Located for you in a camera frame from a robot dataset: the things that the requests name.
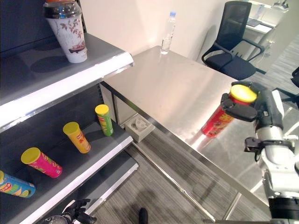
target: red chip can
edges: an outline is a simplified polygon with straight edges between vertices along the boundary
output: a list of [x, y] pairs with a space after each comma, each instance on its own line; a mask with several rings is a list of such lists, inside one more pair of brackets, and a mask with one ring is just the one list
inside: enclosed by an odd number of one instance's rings
[[[229, 98], [234, 103], [249, 105], [256, 100], [257, 95], [247, 86], [233, 85], [229, 92]], [[209, 138], [216, 138], [233, 119], [219, 105], [201, 131]]]

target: small box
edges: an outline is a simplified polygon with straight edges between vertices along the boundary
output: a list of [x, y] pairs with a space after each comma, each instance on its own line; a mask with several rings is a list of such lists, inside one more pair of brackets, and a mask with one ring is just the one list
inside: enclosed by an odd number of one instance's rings
[[138, 114], [125, 123], [125, 129], [135, 141], [140, 142], [155, 129], [155, 126]]

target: pink chip can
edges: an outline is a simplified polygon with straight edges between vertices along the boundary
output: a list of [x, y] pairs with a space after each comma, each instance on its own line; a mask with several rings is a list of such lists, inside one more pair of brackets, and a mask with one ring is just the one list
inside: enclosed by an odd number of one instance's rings
[[21, 161], [52, 178], [59, 177], [62, 173], [62, 167], [36, 147], [23, 152]]

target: chair backrest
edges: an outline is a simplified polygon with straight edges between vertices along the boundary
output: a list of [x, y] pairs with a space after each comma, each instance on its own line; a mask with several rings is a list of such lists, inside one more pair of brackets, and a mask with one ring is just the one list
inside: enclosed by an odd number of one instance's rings
[[216, 43], [231, 50], [241, 41], [251, 5], [251, 3], [244, 1], [225, 3]]

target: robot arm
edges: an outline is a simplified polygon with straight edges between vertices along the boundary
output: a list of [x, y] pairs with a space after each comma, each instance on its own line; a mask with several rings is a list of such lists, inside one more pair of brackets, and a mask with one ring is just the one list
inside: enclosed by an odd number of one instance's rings
[[256, 138], [245, 140], [245, 152], [254, 152], [263, 172], [263, 185], [272, 218], [299, 220], [299, 175], [294, 145], [284, 139], [282, 114], [272, 92], [260, 84], [239, 81], [257, 94], [254, 104], [235, 105], [223, 95], [221, 105], [234, 118], [255, 121]]
[[75, 219], [82, 224], [94, 224], [97, 218], [84, 213], [85, 209], [82, 208], [82, 206], [87, 205], [87, 202], [90, 202], [90, 199], [73, 201], [71, 205], [65, 208], [61, 215], [46, 218], [40, 224], [72, 224]]

